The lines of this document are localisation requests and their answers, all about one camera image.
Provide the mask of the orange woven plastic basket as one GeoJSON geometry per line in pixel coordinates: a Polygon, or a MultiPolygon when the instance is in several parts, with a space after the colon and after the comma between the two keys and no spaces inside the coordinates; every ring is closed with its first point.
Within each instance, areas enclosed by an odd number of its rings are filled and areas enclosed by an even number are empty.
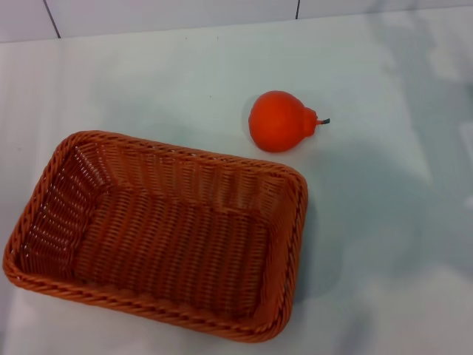
{"type": "Polygon", "coordinates": [[[264,342],[290,319],[307,202],[289,166],[77,132],[44,168],[3,269],[30,291],[264,342]]]}

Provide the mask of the orange toy pear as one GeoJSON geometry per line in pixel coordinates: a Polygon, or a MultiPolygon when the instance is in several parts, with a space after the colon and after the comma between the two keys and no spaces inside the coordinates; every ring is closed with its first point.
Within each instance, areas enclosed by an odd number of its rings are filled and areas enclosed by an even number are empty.
{"type": "Polygon", "coordinates": [[[284,91],[270,91],[260,95],[253,104],[248,128],[253,142],[265,152],[280,153],[291,150],[305,138],[314,135],[321,120],[315,110],[284,91]]]}

